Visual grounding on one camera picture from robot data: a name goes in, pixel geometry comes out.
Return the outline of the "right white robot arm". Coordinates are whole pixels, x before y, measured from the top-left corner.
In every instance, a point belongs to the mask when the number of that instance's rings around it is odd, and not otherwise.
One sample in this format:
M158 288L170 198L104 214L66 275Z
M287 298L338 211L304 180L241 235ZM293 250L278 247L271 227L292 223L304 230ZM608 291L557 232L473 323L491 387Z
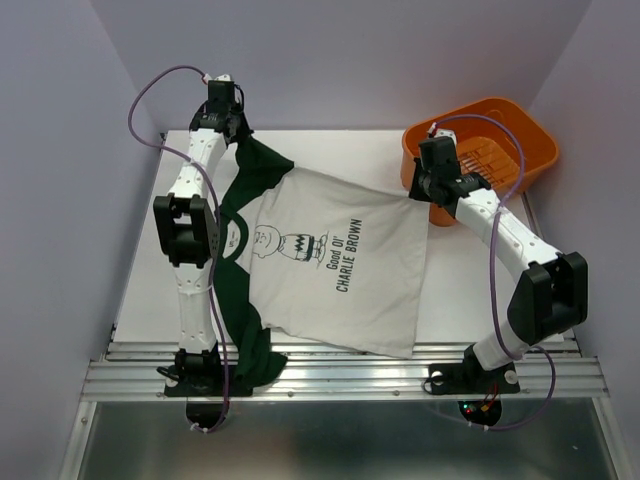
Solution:
M489 248L494 332L473 344L461 364L460 378L466 387L484 389L495 380L496 369L586 320L586 259L577 252L563 253L539 238L503 205L481 175L460 174L447 179L417 167L409 196L443 208ZM515 282L504 321L498 318L497 310L497 263Z

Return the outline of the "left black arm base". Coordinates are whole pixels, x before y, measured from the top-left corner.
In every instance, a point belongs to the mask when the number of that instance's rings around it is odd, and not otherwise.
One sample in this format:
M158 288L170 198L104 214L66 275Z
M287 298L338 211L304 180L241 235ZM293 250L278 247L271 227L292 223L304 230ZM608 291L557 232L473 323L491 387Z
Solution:
M156 371L164 378L164 395L167 397L222 397L224 386L229 381L229 395L250 397L253 389L233 379L234 365L228 365L226 374L217 351L200 354L179 350L174 363L159 366Z

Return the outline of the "white and green t-shirt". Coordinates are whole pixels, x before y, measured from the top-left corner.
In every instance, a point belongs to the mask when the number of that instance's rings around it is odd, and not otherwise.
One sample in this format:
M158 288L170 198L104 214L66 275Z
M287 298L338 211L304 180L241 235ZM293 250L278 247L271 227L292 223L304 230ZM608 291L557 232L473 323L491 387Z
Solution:
M220 205L214 287L238 352L234 380L274 382L281 331L358 352L411 357L429 207L295 164L255 138L236 150Z

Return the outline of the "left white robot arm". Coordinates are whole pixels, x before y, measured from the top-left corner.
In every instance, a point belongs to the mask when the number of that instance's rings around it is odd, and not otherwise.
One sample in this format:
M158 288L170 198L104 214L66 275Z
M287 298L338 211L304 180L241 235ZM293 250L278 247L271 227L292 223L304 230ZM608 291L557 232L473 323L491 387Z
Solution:
M248 131L244 102L205 102L189 126L183 153L161 149L184 161L176 180L152 205L162 253L173 267L180 312L175 369L199 393L222 382L218 338L211 320L211 274L219 245L218 199L211 176L230 144Z

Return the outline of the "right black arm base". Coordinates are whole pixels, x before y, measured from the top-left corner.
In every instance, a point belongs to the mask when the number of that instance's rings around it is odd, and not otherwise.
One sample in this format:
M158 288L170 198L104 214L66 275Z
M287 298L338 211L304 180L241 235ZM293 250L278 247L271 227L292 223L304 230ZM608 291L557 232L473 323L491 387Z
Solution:
M422 389L431 395L517 394L521 391L513 362L484 370L473 347L457 363L435 363L428 367Z

